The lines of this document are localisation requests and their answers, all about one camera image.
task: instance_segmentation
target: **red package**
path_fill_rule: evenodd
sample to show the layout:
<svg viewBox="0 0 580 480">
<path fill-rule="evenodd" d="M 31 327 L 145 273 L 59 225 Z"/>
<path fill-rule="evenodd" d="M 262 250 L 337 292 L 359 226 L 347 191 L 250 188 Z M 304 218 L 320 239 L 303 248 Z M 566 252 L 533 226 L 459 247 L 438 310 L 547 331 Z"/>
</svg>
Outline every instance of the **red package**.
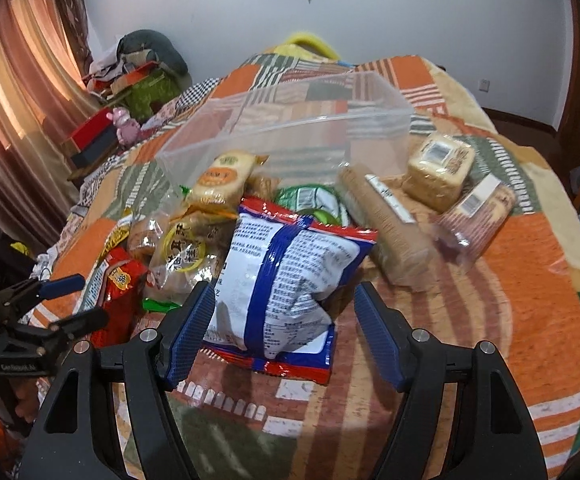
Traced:
<svg viewBox="0 0 580 480">
<path fill-rule="evenodd" d="M 133 260 L 122 247 L 112 249 L 101 265 L 107 269 L 97 306 L 108 313 L 110 320 L 90 336 L 96 348 L 129 341 L 134 317 L 141 312 L 142 288 L 148 272 L 144 264 Z"/>
</svg>

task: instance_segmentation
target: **barcode label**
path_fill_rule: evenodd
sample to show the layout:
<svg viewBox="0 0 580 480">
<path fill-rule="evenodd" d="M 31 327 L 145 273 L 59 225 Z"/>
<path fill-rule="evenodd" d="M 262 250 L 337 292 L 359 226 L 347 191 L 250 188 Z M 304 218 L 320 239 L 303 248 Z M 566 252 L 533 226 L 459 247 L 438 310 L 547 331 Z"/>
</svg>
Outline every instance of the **barcode label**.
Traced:
<svg viewBox="0 0 580 480">
<path fill-rule="evenodd" d="M 444 142 L 432 142 L 421 159 L 442 166 L 454 148 Z"/>
<path fill-rule="evenodd" d="M 479 208 L 490 198 L 490 195 L 494 193 L 497 186 L 501 181 L 489 173 L 486 177 L 477 184 L 477 186 L 472 190 L 470 195 L 464 198 L 464 200 L 459 204 L 462 212 L 471 218 L 479 210 Z"/>
<path fill-rule="evenodd" d="M 481 205 L 483 205 L 483 200 L 474 194 L 470 194 L 461 202 L 461 209 L 471 218 L 479 210 Z"/>
<path fill-rule="evenodd" d="M 416 224 L 417 221 L 410 214 L 410 212 L 403 206 L 401 202 L 395 197 L 390 188 L 379 180 L 379 177 L 373 174 L 367 174 L 366 180 L 372 187 L 384 198 L 390 208 L 394 211 L 404 224 Z"/>
<path fill-rule="evenodd" d="M 316 207 L 314 200 L 315 189 L 313 187 L 302 187 L 296 192 L 296 209 L 295 211 L 301 211 L 301 209 L 313 209 Z"/>
</svg>

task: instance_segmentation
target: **bed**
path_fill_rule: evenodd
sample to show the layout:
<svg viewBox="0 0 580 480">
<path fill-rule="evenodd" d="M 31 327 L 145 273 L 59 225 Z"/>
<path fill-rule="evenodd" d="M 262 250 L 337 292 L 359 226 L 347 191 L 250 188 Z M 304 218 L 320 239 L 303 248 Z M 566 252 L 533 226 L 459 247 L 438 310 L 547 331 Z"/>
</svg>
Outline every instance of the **bed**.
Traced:
<svg viewBox="0 0 580 480">
<path fill-rule="evenodd" d="M 356 68 L 277 54 L 247 60 L 221 81 L 208 80 L 160 112 L 154 135 L 109 160 L 81 190 L 80 204 L 53 248 L 54 278 L 90 275 L 109 232 L 126 207 L 155 209 L 168 182 L 154 155 L 208 98 L 225 97 L 287 80 L 373 70 L 401 89 L 415 107 L 410 143 L 440 131 L 475 147 L 475 168 L 515 189 L 517 206 L 475 266 L 464 273 L 435 261 L 438 283 L 429 292 L 391 288 L 364 263 L 384 301 L 412 326 L 441 341 L 473 346 L 493 341 L 506 358 L 529 407 L 554 478 L 580 449 L 580 222 L 557 176 L 532 148 L 500 136 L 474 98 L 429 61 L 395 57 Z M 396 175 L 382 175 L 423 225 L 432 211 L 408 199 Z M 49 301 L 31 323 L 73 313 L 78 295 Z M 400 403 L 378 375 L 349 306 L 348 290 L 334 303 L 337 345 L 327 386 L 250 373 L 202 350 L 170 404 L 201 478 L 366 479 L 385 443 Z M 154 326 L 147 314 L 137 330 Z M 444 396 L 426 477 L 438 474 L 452 417 Z M 120 440 L 128 471 L 141 477 L 122 386 L 115 389 Z"/>
</svg>

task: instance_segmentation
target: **baseboard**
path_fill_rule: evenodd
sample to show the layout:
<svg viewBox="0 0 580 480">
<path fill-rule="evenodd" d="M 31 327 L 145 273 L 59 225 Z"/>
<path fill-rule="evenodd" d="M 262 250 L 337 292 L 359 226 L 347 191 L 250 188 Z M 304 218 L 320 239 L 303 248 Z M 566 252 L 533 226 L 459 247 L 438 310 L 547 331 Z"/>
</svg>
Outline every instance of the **baseboard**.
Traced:
<svg viewBox="0 0 580 480">
<path fill-rule="evenodd" d="M 491 119 L 519 124 L 520 126 L 526 126 L 528 128 L 534 128 L 535 130 L 547 132 L 553 137 L 557 136 L 557 130 L 555 130 L 551 124 L 540 123 L 534 119 L 528 119 L 519 115 L 509 114 L 507 112 L 500 112 L 499 110 L 492 110 L 491 108 L 484 108 L 483 111 L 486 112 L 488 117 Z"/>
</svg>

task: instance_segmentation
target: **barcode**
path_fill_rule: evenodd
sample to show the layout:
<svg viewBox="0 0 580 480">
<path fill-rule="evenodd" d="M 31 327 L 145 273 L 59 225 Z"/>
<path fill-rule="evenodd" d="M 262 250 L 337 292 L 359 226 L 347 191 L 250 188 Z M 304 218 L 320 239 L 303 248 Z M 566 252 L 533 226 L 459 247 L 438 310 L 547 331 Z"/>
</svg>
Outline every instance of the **barcode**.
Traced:
<svg viewBox="0 0 580 480">
<path fill-rule="evenodd" d="M 468 195 L 463 202 L 461 202 L 461 209 L 463 209 L 464 213 L 469 217 L 472 217 L 479 210 L 482 204 L 483 200 L 481 200 L 478 196 L 471 194 Z"/>
<path fill-rule="evenodd" d="M 432 162 L 433 164 L 443 164 L 446 157 L 452 151 L 452 146 L 447 144 L 442 144 L 441 142 L 433 142 L 430 147 L 426 150 L 423 155 L 423 159 L 426 162 Z"/>
<path fill-rule="evenodd" d="M 312 209 L 314 207 L 315 189 L 311 187 L 302 187 L 296 192 L 296 210 Z"/>
</svg>

